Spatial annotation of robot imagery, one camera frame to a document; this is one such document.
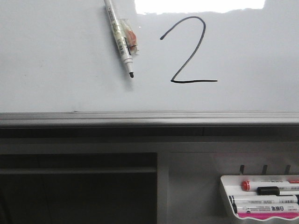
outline black marker writing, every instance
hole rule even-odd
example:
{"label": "black marker writing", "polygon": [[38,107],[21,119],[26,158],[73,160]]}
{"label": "black marker writing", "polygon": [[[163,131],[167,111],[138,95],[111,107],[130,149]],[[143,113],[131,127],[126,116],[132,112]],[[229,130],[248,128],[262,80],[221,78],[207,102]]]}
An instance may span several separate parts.
{"label": "black marker writing", "polygon": [[178,21],[176,24],[174,24],[163,36],[160,37],[160,40],[163,40],[167,34],[169,34],[178,24],[180,24],[181,22],[185,21],[185,20],[188,20],[188,19],[192,19],[192,18],[195,18],[195,19],[199,19],[202,24],[204,25],[203,29],[202,29],[202,33],[201,33],[201,37],[200,37],[200,40],[195,48],[195,50],[193,51],[193,53],[190,55],[190,57],[188,58],[188,60],[183,64],[183,66],[177,71],[177,73],[172,77],[171,79],[171,82],[173,83],[200,83],[200,82],[217,82],[217,80],[209,80],[209,79],[201,79],[201,80],[188,80],[188,81],[176,81],[174,80],[177,75],[181,72],[181,70],[188,64],[188,62],[191,60],[191,58],[193,58],[193,56],[195,55],[196,51],[198,50],[203,38],[204,38],[204,35],[205,35],[205,32],[206,32],[206,23],[202,20],[202,18],[198,17],[198,16],[188,16],[186,18],[183,18],[181,19],[180,21]]}

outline white whiteboard surface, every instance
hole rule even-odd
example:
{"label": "white whiteboard surface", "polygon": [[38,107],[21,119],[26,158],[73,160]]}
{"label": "white whiteboard surface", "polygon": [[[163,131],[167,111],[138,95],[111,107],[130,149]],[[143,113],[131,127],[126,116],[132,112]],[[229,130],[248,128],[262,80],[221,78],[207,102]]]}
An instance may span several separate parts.
{"label": "white whiteboard surface", "polygon": [[[194,2],[191,13],[147,14],[136,10],[155,10],[151,1],[115,0],[138,38],[131,79],[103,1],[0,0],[0,112],[299,112],[299,1],[225,13]],[[177,80],[216,83],[170,82],[202,24],[186,20],[159,38],[191,15],[206,34]]]}

